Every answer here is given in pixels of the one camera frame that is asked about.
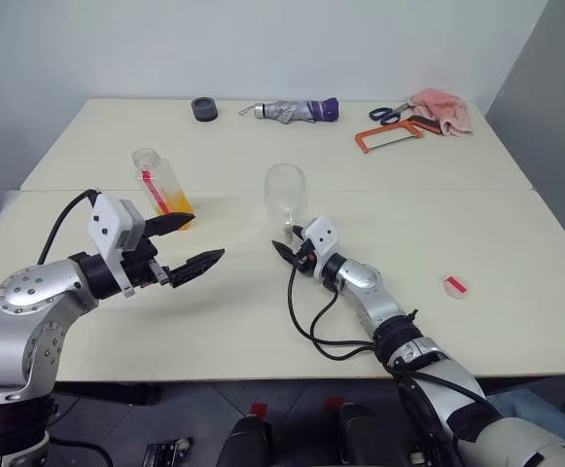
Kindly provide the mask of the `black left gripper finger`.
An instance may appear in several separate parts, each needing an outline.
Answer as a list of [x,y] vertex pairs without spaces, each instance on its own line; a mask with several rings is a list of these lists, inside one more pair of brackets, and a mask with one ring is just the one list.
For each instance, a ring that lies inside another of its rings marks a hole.
[[169,284],[172,288],[177,288],[200,277],[215,266],[225,253],[225,249],[216,249],[191,257],[181,267],[170,269],[167,272]]
[[187,226],[195,216],[193,213],[171,212],[145,221],[143,235],[147,238],[163,236]]

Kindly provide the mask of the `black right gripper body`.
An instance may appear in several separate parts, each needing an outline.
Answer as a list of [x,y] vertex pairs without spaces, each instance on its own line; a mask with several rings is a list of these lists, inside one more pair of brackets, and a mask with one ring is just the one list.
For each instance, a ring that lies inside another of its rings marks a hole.
[[301,273],[313,273],[316,262],[315,247],[309,239],[292,255],[292,266]]

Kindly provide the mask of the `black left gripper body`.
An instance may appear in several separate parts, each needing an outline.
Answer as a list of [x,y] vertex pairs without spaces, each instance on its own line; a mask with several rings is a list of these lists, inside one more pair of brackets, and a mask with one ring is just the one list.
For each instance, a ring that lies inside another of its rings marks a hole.
[[158,249],[146,236],[142,236],[135,248],[122,253],[121,265],[133,287],[146,287],[169,283],[169,269],[157,261]]

